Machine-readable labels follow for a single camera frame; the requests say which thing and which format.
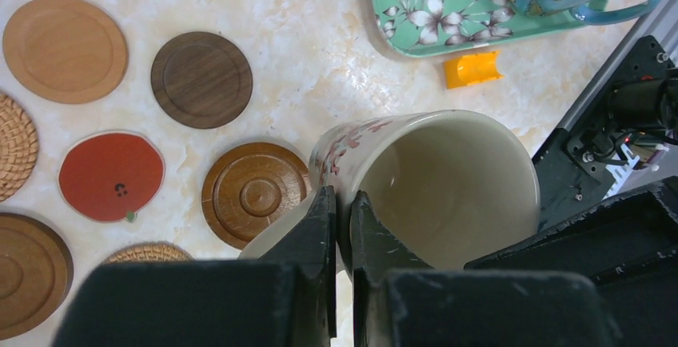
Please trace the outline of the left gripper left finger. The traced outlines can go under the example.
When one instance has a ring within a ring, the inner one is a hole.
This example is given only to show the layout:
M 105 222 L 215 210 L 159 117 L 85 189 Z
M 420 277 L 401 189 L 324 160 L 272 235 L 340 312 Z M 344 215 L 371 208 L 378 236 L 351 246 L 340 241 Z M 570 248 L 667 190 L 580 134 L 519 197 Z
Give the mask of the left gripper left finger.
M 116 262 L 97 267 L 66 311 L 56 346 L 327 346 L 337 334 L 337 199 L 257 259 Z

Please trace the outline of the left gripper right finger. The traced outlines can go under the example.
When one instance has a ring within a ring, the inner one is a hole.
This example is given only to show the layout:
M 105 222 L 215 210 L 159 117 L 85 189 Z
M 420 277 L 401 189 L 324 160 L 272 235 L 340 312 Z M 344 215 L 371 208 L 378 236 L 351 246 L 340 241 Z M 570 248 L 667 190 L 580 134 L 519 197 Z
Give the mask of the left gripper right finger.
M 677 180 L 602 201 L 526 241 L 431 268 L 351 207 L 357 346 L 674 346 Z

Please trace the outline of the large brown wooden saucer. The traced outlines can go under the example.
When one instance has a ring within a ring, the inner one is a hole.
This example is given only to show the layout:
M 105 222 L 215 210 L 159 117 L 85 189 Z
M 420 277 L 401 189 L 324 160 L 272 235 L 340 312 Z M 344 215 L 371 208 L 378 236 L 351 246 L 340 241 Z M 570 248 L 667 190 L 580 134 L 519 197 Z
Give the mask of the large brown wooden saucer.
M 203 182 L 201 207 L 218 238 L 244 249 L 310 190 L 308 167 L 292 150 L 250 142 L 213 163 Z

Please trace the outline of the cork coaster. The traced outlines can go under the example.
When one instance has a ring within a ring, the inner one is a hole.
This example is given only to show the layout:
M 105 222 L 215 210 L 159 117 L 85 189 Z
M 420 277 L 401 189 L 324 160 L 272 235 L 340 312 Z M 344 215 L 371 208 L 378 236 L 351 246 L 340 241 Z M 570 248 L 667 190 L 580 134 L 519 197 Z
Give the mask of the cork coaster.
M 108 256 L 104 263 L 189 261 L 193 257 L 177 245 L 166 242 L 147 242 L 130 245 Z

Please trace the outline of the cream seashell mug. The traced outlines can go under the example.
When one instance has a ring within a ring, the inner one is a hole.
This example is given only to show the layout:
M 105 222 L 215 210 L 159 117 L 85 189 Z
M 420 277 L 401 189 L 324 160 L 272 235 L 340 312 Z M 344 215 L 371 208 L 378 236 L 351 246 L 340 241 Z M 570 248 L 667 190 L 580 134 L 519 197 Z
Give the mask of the cream seashell mug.
M 378 220 L 436 269 L 467 262 L 531 237 L 540 187 L 517 136 L 483 114 L 441 110 L 335 126 L 309 157 L 312 187 L 337 199 L 337 262 L 355 263 L 351 206 L 366 193 Z

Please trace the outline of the red round coaster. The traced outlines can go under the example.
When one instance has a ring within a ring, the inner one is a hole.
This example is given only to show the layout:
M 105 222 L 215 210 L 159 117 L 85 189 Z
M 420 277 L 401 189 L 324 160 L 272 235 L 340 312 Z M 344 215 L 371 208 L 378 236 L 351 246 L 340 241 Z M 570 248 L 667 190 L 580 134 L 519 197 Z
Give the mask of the red round coaster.
M 134 222 L 164 176 L 164 159 L 152 142 L 136 133 L 109 131 L 68 151 L 58 171 L 58 188 L 66 204 L 91 221 Z

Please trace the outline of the dark walnut coaster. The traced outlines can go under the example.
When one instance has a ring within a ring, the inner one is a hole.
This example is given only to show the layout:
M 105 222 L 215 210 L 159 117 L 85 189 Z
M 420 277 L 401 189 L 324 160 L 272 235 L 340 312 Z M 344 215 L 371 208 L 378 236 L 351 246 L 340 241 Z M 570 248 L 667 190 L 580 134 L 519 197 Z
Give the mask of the dark walnut coaster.
M 171 38 L 150 68 L 158 105 L 176 122 L 214 129 L 238 118 L 253 93 L 253 73 L 244 53 L 218 34 L 193 31 Z

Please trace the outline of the medium brown round coaster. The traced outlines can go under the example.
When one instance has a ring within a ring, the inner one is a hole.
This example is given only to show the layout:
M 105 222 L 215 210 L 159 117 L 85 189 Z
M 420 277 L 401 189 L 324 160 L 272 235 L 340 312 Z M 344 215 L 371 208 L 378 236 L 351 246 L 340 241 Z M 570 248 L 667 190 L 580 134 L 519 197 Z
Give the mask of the medium brown round coaster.
M 48 225 L 18 213 L 1 214 L 1 339 L 31 331 L 66 299 L 74 262 Z

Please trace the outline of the woven rattan coaster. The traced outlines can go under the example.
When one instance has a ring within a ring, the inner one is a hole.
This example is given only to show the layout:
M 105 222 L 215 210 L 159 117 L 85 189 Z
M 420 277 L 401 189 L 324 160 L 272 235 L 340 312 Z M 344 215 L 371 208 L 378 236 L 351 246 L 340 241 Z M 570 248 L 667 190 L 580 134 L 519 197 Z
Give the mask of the woven rattan coaster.
M 31 116 L 1 92 L 1 202 L 27 182 L 38 160 L 38 132 Z

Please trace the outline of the light wood coaster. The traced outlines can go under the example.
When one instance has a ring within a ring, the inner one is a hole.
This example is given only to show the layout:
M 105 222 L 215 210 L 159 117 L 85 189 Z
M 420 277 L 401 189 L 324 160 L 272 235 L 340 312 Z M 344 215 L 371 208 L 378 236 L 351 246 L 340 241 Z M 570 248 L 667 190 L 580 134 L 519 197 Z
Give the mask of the light wood coaster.
M 10 16 L 2 37 L 10 72 L 33 94 L 83 104 L 125 77 L 129 51 L 120 26 L 84 0 L 32 0 Z

